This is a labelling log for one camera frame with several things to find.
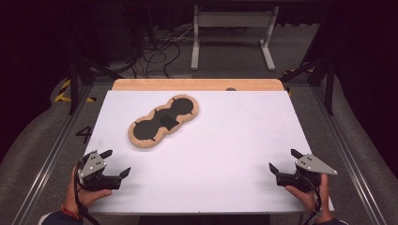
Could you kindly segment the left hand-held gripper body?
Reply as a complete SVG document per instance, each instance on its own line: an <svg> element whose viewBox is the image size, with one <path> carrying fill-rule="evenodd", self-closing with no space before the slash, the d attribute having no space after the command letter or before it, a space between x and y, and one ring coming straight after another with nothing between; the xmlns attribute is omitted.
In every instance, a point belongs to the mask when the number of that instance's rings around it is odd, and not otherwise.
<svg viewBox="0 0 398 225"><path fill-rule="evenodd" d="M79 183L85 190L99 191L103 189L119 189L121 180L118 176L103 174L106 168L105 159L97 151L83 157L83 167L78 169Z"/></svg>

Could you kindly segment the aluminium rail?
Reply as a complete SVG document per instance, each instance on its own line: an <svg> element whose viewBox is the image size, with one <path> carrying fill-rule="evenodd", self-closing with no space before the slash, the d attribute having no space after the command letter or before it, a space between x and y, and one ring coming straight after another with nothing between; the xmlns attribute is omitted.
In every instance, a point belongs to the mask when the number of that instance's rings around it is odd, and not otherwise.
<svg viewBox="0 0 398 225"><path fill-rule="evenodd" d="M371 220L373 225L387 225L386 220L378 207L375 197L370 190L368 183L360 170L357 161L354 159L348 143L346 142L343 132L340 130L338 123L333 115L329 114L325 106L325 99L322 95L321 90L318 87L311 87L314 98L317 104L322 110L322 113L326 116L326 120L329 124L333 137L338 143L338 152L342 158L342 161L347 169L347 172L353 182L355 190L358 192L360 200L365 208L365 211Z"/></svg>
<svg viewBox="0 0 398 225"><path fill-rule="evenodd" d="M61 127L50 152L35 176L35 180L25 196L17 215L12 220L11 225L25 225L25 222L32 214L32 211L36 206L38 199L51 176L51 173L53 172L56 161L59 159L61 150L65 145L70 130L75 123L82 107L84 106L84 103L91 90L92 85L84 85L82 87L81 93L76 95L77 99L73 101L71 105L71 107L74 107L74 110L66 117L66 121Z"/></svg>

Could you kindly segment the person's right hand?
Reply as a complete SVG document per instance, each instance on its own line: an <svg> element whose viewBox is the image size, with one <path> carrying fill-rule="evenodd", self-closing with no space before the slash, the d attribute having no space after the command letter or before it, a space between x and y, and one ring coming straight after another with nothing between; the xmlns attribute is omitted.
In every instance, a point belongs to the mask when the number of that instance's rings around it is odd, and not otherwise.
<svg viewBox="0 0 398 225"><path fill-rule="evenodd" d="M304 209L311 214L316 206L316 200L313 193L302 192L296 187L286 186L285 189L296 197L302 204ZM321 174L321 184L319 186L319 200L321 200L321 211L322 215L315 219L316 224L328 222L333 219L333 215L329 210L329 178L325 173Z"/></svg>

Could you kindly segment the yellow black floor tape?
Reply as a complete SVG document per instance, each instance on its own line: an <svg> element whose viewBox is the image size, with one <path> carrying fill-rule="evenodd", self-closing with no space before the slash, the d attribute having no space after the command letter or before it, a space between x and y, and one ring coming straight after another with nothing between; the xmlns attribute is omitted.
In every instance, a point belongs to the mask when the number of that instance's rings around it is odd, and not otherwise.
<svg viewBox="0 0 398 225"><path fill-rule="evenodd" d="M66 97L66 92L70 87L70 79L65 79L58 94L56 95L55 102L71 102L71 97Z"/></svg>
<svg viewBox="0 0 398 225"><path fill-rule="evenodd" d="M288 69L283 73L283 76L287 76L291 73L297 72L298 74L303 73L303 72L311 72L313 71L314 66L302 66L296 69Z"/></svg>

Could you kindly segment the black metal stand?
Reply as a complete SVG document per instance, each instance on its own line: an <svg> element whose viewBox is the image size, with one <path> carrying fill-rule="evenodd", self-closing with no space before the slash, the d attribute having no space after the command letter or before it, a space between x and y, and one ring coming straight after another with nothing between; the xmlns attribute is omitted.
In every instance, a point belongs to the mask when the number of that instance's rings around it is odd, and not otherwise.
<svg viewBox="0 0 398 225"><path fill-rule="evenodd" d="M304 63L302 66L314 66L313 72L307 80L307 83L310 86L318 86L323 80L326 80L326 90L324 96L324 103L327 109L327 112L330 115L333 115L332 111L332 97L333 97L333 87L334 87L334 65L332 61L328 58L319 58L315 59L311 62ZM297 77L297 72L291 73L287 76L282 76L280 81L282 83L288 82L293 78Z"/></svg>
<svg viewBox="0 0 398 225"><path fill-rule="evenodd" d="M121 79L120 75L95 61L81 56L74 57L69 63L71 92L71 105L69 110L70 114L74 114L80 104L78 80L81 79L84 85L92 85L94 83L94 77L92 72L90 71L90 68L95 68L102 74L115 80Z"/></svg>

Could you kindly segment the person's left hand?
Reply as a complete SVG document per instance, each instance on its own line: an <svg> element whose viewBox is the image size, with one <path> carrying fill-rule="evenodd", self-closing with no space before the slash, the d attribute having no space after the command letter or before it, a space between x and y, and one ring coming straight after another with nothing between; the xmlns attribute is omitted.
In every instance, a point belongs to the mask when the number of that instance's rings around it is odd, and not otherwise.
<svg viewBox="0 0 398 225"><path fill-rule="evenodd" d="M75 194L78 194L80 203L84 207L89 208L93 202L100 200L102 198L111 196L113 194L113 192L110 189L103 189L103 190L94 191L94 192L80 189L74 183L74 172L71 172L69 186L67 189L66 198L63 202L63 206L70 212L78 214L79 210L78 210L78 205L75 200Z"/></svg>

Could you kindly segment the wooden table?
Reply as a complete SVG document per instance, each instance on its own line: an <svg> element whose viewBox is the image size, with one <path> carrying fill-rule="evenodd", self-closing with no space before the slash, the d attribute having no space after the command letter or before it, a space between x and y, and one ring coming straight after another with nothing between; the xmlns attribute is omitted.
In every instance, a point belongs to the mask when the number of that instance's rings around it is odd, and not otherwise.
<svg viewBox="0 0 398 225"><path fill-rule="evenodd" d="M283 91L278 79L118 79L117 91Z"/></svg>

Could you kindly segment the white metal stand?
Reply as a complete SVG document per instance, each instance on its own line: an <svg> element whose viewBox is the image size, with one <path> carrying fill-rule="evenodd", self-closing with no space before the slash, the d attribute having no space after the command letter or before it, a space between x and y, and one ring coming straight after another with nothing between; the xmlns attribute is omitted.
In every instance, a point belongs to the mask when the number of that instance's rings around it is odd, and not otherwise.
<svg viewBox="0 0 398 225"><path fill-rule="evenodd" d="M273 7L268 11L201 11L198 6L194 7L193 14L193 45L191 53L191 70L199 68L200 53L200 27L262 27L266 28L266 34L263 39L259 40L259 46L266 61L269 71L276 69L272 56L269 51L268 44L273 32L274 25L278 17L279 8Z"/></svg>

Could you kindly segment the tan fleece earmuffs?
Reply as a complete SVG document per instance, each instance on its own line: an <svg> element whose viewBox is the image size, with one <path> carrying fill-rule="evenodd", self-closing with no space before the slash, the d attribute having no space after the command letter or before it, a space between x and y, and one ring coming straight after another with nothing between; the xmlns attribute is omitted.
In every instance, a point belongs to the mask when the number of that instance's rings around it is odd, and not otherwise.
<svg viewBox="0 0 398 225"><path fill-rule="evenodd" d="M142 149L154 147L162 139L191 121L199 112L196 99L188 95L171 97L166 104L154 108L148 115L130 124L130 142Z"/></svg>

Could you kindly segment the person's dark clothing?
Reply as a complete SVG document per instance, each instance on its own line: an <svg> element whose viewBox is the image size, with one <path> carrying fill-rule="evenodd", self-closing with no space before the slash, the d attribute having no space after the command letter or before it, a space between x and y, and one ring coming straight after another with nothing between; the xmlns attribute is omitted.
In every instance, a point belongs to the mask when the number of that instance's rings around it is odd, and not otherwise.
<svg viewBox="0 0 398 225"><path fill-rule="evenodd" d="M138 225L270 225L267 215L141 216Z"/></svg>

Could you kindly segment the white board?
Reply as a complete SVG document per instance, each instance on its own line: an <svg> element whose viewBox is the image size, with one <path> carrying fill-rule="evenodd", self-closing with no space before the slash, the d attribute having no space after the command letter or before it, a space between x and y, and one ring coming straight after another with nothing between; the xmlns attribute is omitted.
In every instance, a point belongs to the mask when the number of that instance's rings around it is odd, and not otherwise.
<svg viewBox="0 0 398 225"><path fill-rule="evenodd" d="M106 173L130 170L118 190L91 213L272 214L301 203L269 170L292 173L292 150L311 151L284 91L192 91L199 113L149 149L134 146L128 128L165 104L173 91L110 91L88 150L112 150Z"/></svg>

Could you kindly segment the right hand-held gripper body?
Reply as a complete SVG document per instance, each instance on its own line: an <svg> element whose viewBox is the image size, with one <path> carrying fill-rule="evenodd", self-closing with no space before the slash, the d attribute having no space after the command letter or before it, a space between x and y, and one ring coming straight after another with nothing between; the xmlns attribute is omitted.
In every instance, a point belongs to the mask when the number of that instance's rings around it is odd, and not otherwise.
<svg viewBox="0 0 398 225"><path fill-rule="evenodd" d="M292 186L302 192L309 192L321 184L321 174L337 175L338 172L318 157L307 154L295 161L296 170L293 174L278 172L276 184L281 187Z"/></svg>

